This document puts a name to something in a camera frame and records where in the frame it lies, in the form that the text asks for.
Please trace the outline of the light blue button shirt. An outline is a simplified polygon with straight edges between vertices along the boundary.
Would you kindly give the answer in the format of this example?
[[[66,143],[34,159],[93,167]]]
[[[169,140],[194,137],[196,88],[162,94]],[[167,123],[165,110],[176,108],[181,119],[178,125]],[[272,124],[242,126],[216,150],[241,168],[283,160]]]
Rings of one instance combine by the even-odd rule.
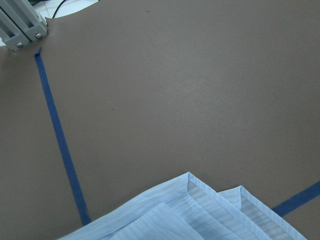
[[[216,192],[187,172],[65,236],[67,240],[302,240],[243,186]]]

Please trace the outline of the aluminium frame post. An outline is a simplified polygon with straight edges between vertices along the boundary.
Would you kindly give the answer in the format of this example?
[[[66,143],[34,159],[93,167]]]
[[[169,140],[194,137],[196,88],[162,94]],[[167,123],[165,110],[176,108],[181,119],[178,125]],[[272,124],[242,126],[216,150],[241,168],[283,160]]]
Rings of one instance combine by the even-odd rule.
[[[13,52],[48,35],[47,21],[28,0],[0,2],[0,38]]]

